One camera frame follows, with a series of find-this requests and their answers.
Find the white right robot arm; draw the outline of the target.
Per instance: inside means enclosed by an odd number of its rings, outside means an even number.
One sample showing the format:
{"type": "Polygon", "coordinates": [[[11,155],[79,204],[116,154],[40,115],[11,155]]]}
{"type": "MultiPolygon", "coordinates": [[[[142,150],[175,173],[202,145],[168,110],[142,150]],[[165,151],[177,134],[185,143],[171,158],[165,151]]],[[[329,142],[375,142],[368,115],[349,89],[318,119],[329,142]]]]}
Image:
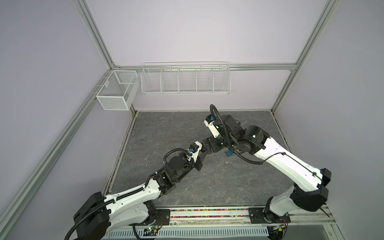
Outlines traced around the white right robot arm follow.
{"type": "Polygon", "coordinates": [[[219,145],[249,164],[272,165],[294,183],[284,193],[270,197],[264,208],[256,209],[253,219],[257,223],[287,224],[289,212],[316,212],[327,202],[331,171],[300,160],[258,126],[243,129],[232,116],[221,116],[215,105],[210,105],[210,112],[205,125],[219,145]]]}

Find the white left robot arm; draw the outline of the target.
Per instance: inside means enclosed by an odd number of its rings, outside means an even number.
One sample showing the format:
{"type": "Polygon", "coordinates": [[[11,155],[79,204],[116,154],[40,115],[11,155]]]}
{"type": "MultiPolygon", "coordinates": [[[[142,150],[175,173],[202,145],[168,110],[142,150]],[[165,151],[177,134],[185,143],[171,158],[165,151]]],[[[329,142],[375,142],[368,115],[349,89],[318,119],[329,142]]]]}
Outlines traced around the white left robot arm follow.
{"type": "Polygon", "coordinates": [[[164,165],[143,184],[106,196],[101,192],[92,194],[75,213],[74,225],[65,239],[76,233],[79,240],[100,240],[123,226],[152,224],[158,217],[153,201],[168,194],[193,169],[201,170],[205,157],[211,153],[197,143],[187,150],[173,149],[163,157],[164,165]]]}

